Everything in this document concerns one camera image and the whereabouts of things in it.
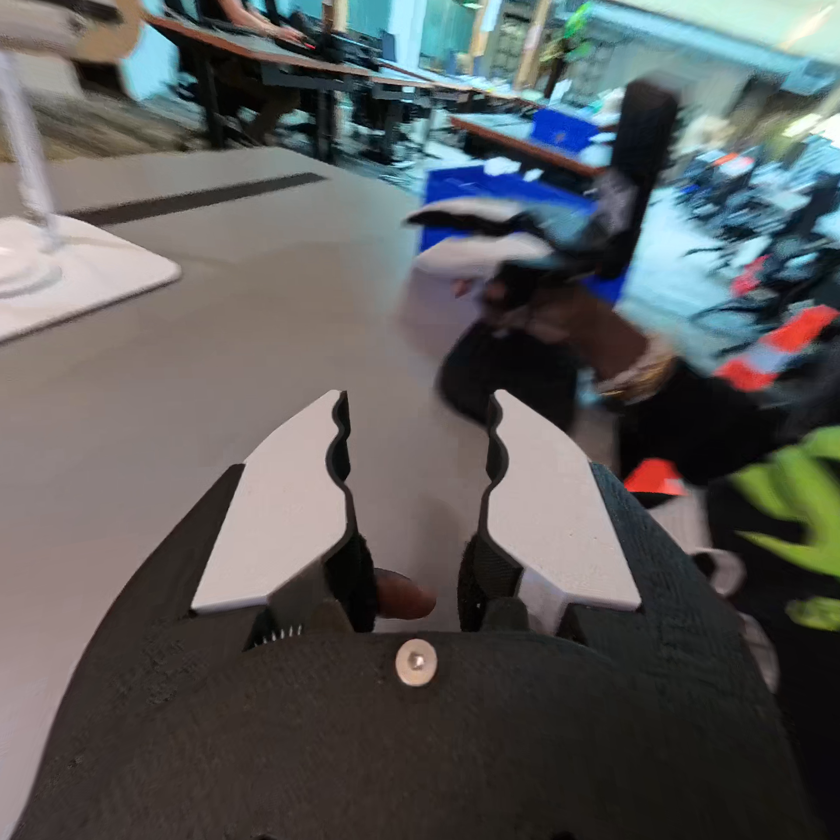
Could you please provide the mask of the blue plastic bin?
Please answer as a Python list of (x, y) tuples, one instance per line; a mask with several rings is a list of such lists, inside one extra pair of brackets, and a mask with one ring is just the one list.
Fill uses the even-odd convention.
[[(569, 211), (573, 216), (586, 217), (595, 209), (594, 201), (542, 181), (526, 181), (522, 175), (486, 173), (483, 164), (472, 164), (434, 170), (427, 176), (423, 205), (449, 199), (488, 198), (520, 204), (546, 203)], [(453, 228), (420, 225), (416, 253), (419, 255), (448, 237), (464, 234)], [(628, 268), (624, 267), (615, 279), (590, 281), (589, 288), (612, 305), (620, 300)]]

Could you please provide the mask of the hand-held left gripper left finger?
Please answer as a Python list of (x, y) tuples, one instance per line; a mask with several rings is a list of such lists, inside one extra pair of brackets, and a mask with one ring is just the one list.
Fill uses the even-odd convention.
[(245, 459), (192, 598), (197, 615), (265, 607), (280, 631), (304, 631), (324, 601), (346, 597), (356, 562), (331, 584), (327, 562), (357, 535), (350, 406), (330, 390), (271, 432)]

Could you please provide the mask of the white display stand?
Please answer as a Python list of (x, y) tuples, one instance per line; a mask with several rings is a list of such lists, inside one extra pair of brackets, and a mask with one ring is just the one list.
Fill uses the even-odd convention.
[(56, 213), (35, 115), (14, 55), (1, 56), (2, 119), (24, 216), (1, 220), (1, 341), (7, 343), (181, 277), (171, 260)]

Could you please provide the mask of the person's printed black shirt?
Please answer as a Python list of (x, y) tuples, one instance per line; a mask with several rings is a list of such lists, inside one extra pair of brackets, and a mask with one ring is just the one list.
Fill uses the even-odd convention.
[(709, 484), (701, 565), (737, 611), (829, 838), (839, 822), (838, 427)]

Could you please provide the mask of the wooden desk with black legs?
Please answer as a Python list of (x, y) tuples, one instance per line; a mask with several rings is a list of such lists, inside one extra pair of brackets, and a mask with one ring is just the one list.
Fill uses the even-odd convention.
[(143, 11), (142, 20), (191, 58), (196, 70), (198, 102), (204, 112), (206, 138), (215, 151), (225, 150), (234, 135), (231, 129), (226, 129), (218, 108), (216, 77), (211, 64), (213, 58), (235, 56), (256, 64), (261, 80), (267, 86), (315, 91), (317, 110), (313, 155), (326, 163), (334, 162), (336, 93), (351, 94), (356, 88), (367, 85), (373, 98), (388, 102), (385, 137), (390, 140), (396, 104), (407, 98), (406, 90), (434, 89), (432, 82), (401, 72), (374, 73), (358, 66), (306, 57), (246, 30), (234, 33), (209, 28), (173, 12), (159, 15)]

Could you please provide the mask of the orange white striped object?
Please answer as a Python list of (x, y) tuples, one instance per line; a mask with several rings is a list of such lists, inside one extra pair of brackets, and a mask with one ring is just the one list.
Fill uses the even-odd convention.
[(743, 393), (763, 392), (815, 350), (820, 338), (838, 327), (838, 319), (838, 310), (824, 304), (799, 310), (746, 349), (731, 353), (713, 376)]

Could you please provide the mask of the person's right hand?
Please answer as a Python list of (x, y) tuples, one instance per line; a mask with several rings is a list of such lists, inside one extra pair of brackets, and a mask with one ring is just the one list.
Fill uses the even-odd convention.
[(566, 344), (598, 382), (614, 382), (646, 360), (651, 339), (581, 285), (535, 291), (509, 308), (509, 290), (498, 280), (458, 280), (457, 298), (473, 295), (480, 316), (497, 332), (520, 331), (546, 344)]

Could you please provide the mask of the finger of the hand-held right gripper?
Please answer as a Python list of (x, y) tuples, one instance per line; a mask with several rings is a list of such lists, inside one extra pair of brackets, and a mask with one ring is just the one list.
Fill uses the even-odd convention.
[(424, 277), (493, 277), (507, 260), (553, 255), (549, 245), (529, 234), (449, 236), (419, 253), (413, 260), (413, 272)]
[(495, 197), (455, 197), (427, 203), (408, 214), (405, 226), (453, 229), (468, 234), (505, 237), (540, 236), (540, 227), (526, 204)]

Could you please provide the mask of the person's right forearm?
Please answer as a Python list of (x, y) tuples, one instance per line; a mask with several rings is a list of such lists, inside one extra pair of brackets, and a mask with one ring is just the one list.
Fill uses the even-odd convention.
[(838, 419), (837, 361), (825, 360), (793, 403), (782, 406), (762, 405), (681, 361), (656, 393), (618, 414), (618, 475), (625, 479), (645, 460), (661, 459), (703, 487), (809, 433), (837, 426)]

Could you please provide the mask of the orange red object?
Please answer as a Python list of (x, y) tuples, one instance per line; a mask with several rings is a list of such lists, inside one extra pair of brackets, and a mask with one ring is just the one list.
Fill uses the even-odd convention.
[(635, 494), (666, 497), (687, 495), (682, 475), (672, 462), (662, 458), (643, 459), (625, 478), (624, 487)]

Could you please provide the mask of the group of office chairs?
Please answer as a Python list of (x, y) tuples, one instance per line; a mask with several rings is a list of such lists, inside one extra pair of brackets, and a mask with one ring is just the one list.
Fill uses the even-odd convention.
[(838, 148), (816, 138), (763, 164), (758, 152), (699, 155), (675, 187), (675, 204), (713, 240), (685, 257), (715, 255), (710, 277), (731, 272), (727, 299), (690, 315), (693, 327), (779, 326), (838, 271)]

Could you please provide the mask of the small blue desk bin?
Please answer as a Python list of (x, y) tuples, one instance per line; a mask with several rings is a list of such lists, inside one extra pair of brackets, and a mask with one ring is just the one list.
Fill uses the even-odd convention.
[(564, 154), (577, 155), (587, 148), (601, 131), (598, 125), (575, 110), (541, 108), (532, 116), (529, 139), (534, 144), (546, 145)]

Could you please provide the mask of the person's left hand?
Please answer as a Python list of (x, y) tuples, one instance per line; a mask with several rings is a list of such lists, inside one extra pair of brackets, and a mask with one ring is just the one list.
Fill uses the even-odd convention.
[(437, 604), (436, 594), (392, 570), (374, 570), (377, 616), (397, 621), (418, 621)]

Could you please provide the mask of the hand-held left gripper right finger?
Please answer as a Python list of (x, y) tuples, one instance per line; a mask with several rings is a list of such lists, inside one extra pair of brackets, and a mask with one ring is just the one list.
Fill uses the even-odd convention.
[(531, 630), (554, 636), (571, 606), (637, 613), (642, 598), (592, 462), (561, 428), (505, 390), (489, 403), (478, 534), (514, 567)]

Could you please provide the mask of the black wrist rest pad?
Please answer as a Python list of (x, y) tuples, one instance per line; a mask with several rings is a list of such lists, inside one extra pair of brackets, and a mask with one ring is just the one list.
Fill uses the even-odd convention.
[(437, 373), (437, 392), (454, 412), (487, 426), (489, 400), (504, 390), (556, 427), (574, 425), (581, 363), (566, 344), (548, 344), (476, 321), (455, 342)]

